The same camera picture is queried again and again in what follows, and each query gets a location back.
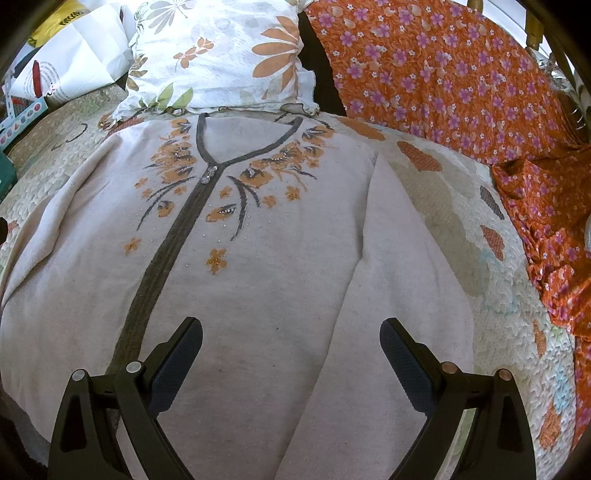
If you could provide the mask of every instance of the yellow bag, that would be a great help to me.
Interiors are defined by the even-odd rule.
[[[33,48],[41,47],[67,24],[89,12],[90,10],[77,0],[66,0],[31,34],[28,40],[29,45]]]

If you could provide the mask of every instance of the quilted bedspread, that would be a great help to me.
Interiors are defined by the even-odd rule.
[[[0,249],[0,267],[32,209],[57,191],[108,135],[104,120],[124,96],[111,86],[74,100],[12,149],[9,156],[20,180],[0,205],[0,215],[11,225]],[[145,113],[133,123],[150,117]],[[386,127],[325,113],[316,118],[338,133],[362,139],[389,159],[469,297],[476,373],[491,374],[498,368],[514,373],[530,421],[538,478],[551,478],[568,457],[574,435],[573,340],[550,322],[528,279],[521,239],[488,167]],[[465,439],[468,428],[465,422],[460,438]],[[453,454],[457,458],[459,447]]]

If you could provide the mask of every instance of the white pillow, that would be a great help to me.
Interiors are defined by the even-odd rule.
[[[135,63],[122,120],[141,108],[220,108],[316,113],[314,73],[303,47],[297,0],[150,0],[135,17]]]

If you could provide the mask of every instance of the orange floral fabric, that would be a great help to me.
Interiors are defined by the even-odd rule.
[[[307,8],[347,115],[485,164],[559,157],[577,141],[528,53],[446,0],[318,0]]]
[[[492,175],[552,322],[576,337],[576,443],[591,420],[591,252],[584,241],[591,146],[559,160],[495,166]]]

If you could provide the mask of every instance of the floral pillowcase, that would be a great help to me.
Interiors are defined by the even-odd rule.
[[[317,0],[306,12],[349,117],[485,164],[579,144],[530,55],[477,11],[446,0]]]
[[[314,73],[297,57],[303,47],[298,7],[294,0],[142,4],[135,13],[128,97],[113,119],[125,120],[148,108],[278,112],[299,104],[315,113]]]

